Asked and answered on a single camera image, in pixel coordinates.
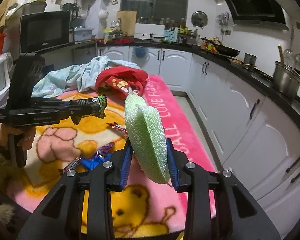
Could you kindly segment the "left hand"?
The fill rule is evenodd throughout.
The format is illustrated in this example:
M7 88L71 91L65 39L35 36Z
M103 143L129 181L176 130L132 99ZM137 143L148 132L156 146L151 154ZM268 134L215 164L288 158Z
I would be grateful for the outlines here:
M22 129L13 128L8 124L0 124L0 146L5 150L8 150L8 137L9 135L22 135L23 137L19 140L18 146L24 151L28 151L32 148L34 137L36 135L35 127L25 127Z

